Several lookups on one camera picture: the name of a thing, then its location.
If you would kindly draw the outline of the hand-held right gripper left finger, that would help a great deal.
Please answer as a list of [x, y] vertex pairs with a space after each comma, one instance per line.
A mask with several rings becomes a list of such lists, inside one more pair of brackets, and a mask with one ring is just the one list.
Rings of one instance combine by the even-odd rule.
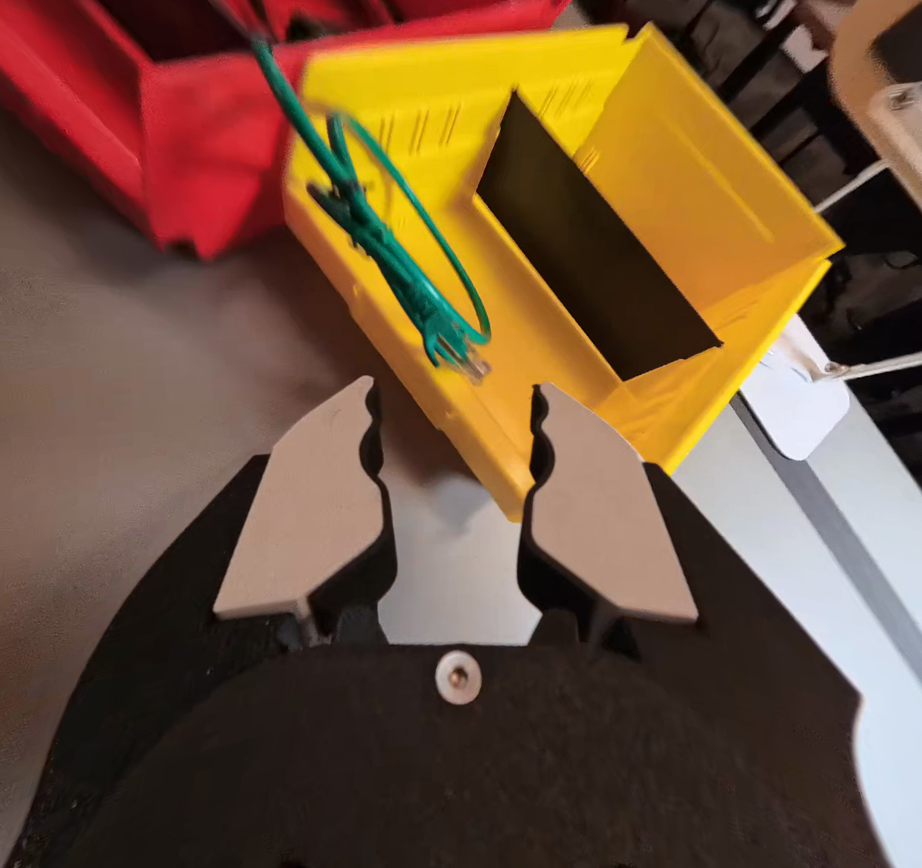
[[292, 615], [333, 634], [376, 610], [398, 574], [381, 398], [358, 378], [272, 448], [213, 604], [218, 619]]

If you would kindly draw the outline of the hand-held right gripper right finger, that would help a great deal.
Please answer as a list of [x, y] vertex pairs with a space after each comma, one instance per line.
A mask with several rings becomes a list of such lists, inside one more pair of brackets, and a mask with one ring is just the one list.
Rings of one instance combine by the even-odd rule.
[[693, 625], [699, 609], [639, 453], [569, 394], [533, 390], [533, 486], [523, 508], [516, 578], [542, 613], [571, 613], [591, 634], [615, 620]]

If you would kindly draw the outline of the yellow plastic bin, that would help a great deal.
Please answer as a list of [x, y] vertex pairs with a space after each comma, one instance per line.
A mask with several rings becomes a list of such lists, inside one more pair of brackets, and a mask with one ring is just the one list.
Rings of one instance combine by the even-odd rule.
[[[310, 197], [327, 182], [295, 139], [284, 178], [288, 227], [429, 421], [511, 521], [533, 484], [530, 413], [551, 382], [673, 472], [752, 374], [843, 244], [712, 90], [651, 24], [467, 36], [329, 50], [307, 63], [301, 97], [318, 126], [352, 114], [421, 198], [485, 305], [490, 365], [475, 383], [434, 367], [421, 333], [372, 259]], [[667, 361], [615, 366], [560, 301], [479, 186], [497, 182], [493, 146], [511, 100], [579, 167], [679, 293], [624, 292], [613, 266], [567, 246], [598, 316], [626, 343], [665, 329]]]

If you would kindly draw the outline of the red plastic bin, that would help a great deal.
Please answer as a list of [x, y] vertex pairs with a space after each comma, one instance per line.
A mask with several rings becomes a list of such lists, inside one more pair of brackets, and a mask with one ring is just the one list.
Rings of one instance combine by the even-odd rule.
[[250, 50], [545, 30], [573, 0], [1, 0], [2, 109], [158, 247], [283, 224], [289, 126]]

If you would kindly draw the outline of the white tablet stand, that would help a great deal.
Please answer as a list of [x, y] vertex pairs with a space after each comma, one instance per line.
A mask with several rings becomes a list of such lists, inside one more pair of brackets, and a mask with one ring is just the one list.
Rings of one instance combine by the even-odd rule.
[[[884, 170], [920, 207], [920, 78], [898, 81], [920, 73], [920, 0], [857, 0], [838, 26], [830, 62], [834, 96], [879, 161], [817, 212]], [[920, 352], [839, 365], [793, 317], [741, 394], [776, 449], [804, 460], [846, 416], [848, 381], [919, 367]]]

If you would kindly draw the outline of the black bin divider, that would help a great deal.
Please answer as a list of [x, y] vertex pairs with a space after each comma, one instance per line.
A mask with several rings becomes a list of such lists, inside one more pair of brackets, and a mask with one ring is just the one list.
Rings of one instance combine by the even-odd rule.
[[517, 91], [477, 193], [620, 379], [723, 345]]

